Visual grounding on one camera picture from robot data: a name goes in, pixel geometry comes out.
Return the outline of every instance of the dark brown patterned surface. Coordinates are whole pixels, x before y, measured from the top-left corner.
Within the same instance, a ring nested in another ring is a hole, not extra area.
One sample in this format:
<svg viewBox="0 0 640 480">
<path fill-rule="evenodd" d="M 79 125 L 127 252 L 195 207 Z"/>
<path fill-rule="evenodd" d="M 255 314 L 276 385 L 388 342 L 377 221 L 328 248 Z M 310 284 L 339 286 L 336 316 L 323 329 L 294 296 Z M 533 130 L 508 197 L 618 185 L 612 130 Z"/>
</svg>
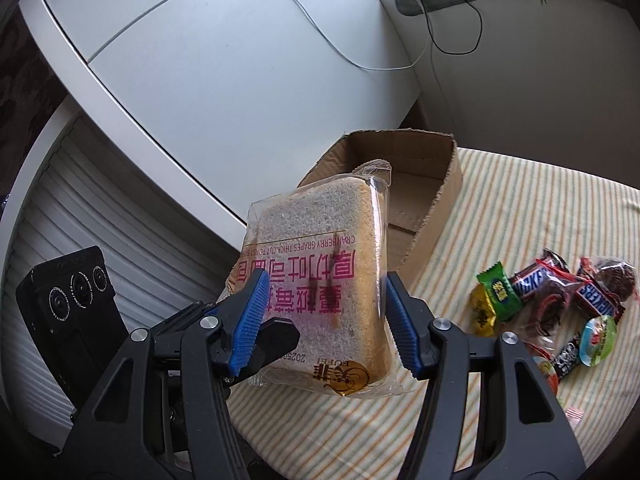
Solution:
<svg viewBox="0 0 640 480">
<path fill-rule="evenodd" d="M 0 32 L 0 196 L 65 96 L 17 10 Z"/>
</svg>

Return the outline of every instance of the cardboard box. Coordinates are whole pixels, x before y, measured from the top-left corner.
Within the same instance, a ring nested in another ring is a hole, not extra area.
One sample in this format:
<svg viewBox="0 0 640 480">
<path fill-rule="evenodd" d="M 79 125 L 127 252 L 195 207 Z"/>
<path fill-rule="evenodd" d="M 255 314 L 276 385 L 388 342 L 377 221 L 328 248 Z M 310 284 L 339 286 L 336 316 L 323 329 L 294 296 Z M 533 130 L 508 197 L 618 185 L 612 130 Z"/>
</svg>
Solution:
<svg viewBox="0 0 640 480">
<path fill-rule="evenodd" d="M 391 164 L 386 239 L 388 270 L 414 286 L 462 187 L 453 136 L 422 130 L 359 131 L 341 137 L 298 185 L 306 186 L 383 158 Z"/>
</svg>

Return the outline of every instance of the packaged bread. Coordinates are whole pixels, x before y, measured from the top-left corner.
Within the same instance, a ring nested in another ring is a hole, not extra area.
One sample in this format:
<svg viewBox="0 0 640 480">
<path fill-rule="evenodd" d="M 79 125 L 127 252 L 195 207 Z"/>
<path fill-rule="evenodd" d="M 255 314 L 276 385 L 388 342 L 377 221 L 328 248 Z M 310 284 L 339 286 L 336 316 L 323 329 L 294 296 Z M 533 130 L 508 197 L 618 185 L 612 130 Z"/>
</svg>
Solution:
<svg viewBox="0 0 640 480">
<path fill-rule="evenodd" d="M 264 320 L 286 317 L 300 331 L 296 350 L 265 368 L 261 380 L 346 396 L 388 377 L 389 179 L 388 162 L 376 160 L 252 205 L 227 288 L 239 290 L 252 270 L 266 269 Z"/>
</svg>

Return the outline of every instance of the white corrugated panel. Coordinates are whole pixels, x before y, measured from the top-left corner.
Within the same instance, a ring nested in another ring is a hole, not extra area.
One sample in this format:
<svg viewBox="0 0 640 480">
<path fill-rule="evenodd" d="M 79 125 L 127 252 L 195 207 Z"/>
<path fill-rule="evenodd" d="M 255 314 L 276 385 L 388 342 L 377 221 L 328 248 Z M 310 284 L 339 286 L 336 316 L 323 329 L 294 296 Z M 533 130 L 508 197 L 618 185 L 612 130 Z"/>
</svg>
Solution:
<svg viewBox="0 0 640 480">
<path fill-rule="evenodd" d="M 136 172 L 87 118 L 76 121 L 40 177 L 12 247 L 2 298 L 0 356 L 12 411 L 62 446 L 72 405 L 22 320 L 15 287 L 31 267 L 98 245 L 129 330 L 153 326 L 222 291 L 237 251 Z"/>
</svg>

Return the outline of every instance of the camera lens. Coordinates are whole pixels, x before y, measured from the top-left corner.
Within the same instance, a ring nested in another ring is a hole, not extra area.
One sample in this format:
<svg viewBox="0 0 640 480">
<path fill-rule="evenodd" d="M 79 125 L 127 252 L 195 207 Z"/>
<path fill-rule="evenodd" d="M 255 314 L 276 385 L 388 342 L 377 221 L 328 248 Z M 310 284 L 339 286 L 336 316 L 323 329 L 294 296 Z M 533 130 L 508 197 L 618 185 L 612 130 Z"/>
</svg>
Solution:
<svg viewBox="0 0 640 480">
<path fill-rule="evenodd" d="M 94 295 L 89 280 L 82 272 L 76 272 L 71 276 L 71 294 L 81 307 L 87 308 L 91 304 Z"/>
<path fill-rule="evenodd" d="M 94 269 L 94 285 L 100 292 L 107 289 L 107 276 L 100 267 Z"/>
<path fill-rule="evenodd" d="M 69 302 L 66 300 L 65 293 L 59 288 L 51 289 L 49 307 L 53 316 L 59 321 L 64 321 L 69 316 Z"/>
</svg>

